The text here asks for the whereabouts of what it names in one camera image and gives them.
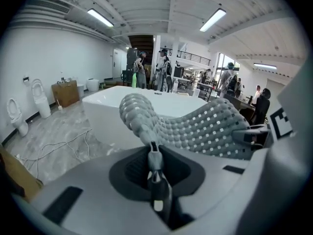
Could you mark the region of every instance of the fluorescent light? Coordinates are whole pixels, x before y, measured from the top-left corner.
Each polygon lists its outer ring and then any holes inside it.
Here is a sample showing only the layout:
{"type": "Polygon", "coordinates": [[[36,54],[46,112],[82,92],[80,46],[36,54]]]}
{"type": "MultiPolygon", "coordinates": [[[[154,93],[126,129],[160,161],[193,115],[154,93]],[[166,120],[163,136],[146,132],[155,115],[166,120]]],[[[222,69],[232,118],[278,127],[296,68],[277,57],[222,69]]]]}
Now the fluorescent light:
{"type": "Polygon", "coordinates": [[[277,69],[277,67],[274,66],[274,65],[264,65],[264,64],[256,64],[256,63],[254,63],[254,65],[257,66],[257,67],[270,68],[270,69],[277,69]]]}
{"type": "Polygon", "coordinates": [[[226,15],[226,11],[222,9],[218,9],[210,18],[209,20],[201,27],[200,31],[205,32],[215,24],[219,19],[226,15]]]}
{"type": "Polygon", "coordinates": [[[96,12],[94,9],[91,9],[88,11],[89,14],[94,16],[96,19],[103,22],[107,27],[113,27],[113,24],[110,23],[107,19],[105,19],[103,16],[101,16],[98,12],[96,12]]]}

